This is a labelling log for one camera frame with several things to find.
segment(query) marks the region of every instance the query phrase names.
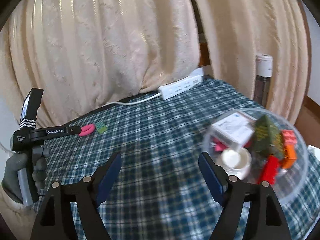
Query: plastic handle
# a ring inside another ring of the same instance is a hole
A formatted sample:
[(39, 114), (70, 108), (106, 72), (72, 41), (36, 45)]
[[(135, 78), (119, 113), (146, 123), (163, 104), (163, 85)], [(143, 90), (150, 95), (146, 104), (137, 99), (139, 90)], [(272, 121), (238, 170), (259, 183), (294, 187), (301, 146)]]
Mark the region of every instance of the plastic handle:
[(30, 152), (25, 152), (28, 155), (27, 166), (24, 169), (18, 171), (18, 180), (21, 190), (23, 204), (25, 206), (31, 206), (39, 200), (38, 190), (36, 188), (36, 183), (32, 178), (33, 164), (32, 164), (32, 154)]

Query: cream curtain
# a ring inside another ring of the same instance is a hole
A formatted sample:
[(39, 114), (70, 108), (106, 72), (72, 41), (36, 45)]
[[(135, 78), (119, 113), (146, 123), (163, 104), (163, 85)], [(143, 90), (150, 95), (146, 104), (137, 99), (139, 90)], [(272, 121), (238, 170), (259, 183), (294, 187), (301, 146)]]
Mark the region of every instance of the cream curtain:
[(303, 101), (308, 50), (297, 0), (196, 0), (213, 75), (253, 97), (255, 55), (274, 58), (267, 109), (295, 123)]
[(44, 89), (40, 127), (156, 90), (199, 62), (190, 0), (23, 0), (0, 53), (0, 91), (17, 120), (30, 89)]

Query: orange toy block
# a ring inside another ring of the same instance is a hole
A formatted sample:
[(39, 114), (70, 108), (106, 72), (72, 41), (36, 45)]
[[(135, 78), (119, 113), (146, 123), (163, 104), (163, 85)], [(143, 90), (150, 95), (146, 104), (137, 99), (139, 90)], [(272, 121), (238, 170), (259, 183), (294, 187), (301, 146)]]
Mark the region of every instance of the orange toy block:
[(286, 145), (283, 149), (284, 158), (280, 161), (280, 166), (283, 169), (289, 169), (297, 160), (297, 155), (294, 150), (294, 145)]

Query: power strip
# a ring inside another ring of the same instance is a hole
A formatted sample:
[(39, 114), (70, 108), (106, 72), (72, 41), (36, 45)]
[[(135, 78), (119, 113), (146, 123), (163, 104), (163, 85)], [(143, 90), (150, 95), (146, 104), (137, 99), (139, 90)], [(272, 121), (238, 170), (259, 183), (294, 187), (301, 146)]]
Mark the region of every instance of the power strip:
[(158, 91), (159, 93), (161, 93), (162, 99), (166, 100), (189, 90), (196, 84), (200, 83), (202, 80), (202, 75), (188, 76), (177, 82), (161, 86), (158, 88)]

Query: red toy block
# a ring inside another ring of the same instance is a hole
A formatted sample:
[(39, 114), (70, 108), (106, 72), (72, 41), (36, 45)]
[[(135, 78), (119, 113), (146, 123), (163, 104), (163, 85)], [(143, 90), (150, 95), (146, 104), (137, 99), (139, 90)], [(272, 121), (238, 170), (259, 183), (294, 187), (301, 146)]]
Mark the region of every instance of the red toy block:
[(267, 163), (264, 165), (260, 178), (257, 184), (260, 184), (262, 181), (269, 182), (270, 185), (275, 183), (275, 177), (278, 174), (278, 168), (280, 167), (280, 162), (277, 157), (270, 155), (268, 157)]
[(244, 148), (249, 148), (249, 147), (251, 146), (251, 143), (252, 143), (252, 141), (249, 140), (249, 141), (247, 142), (247, 144), (244, 146)]
[(292, 130), (281, 130), (282, 140), (284, 146), (295, 145), (297, 143), (297, 138)]

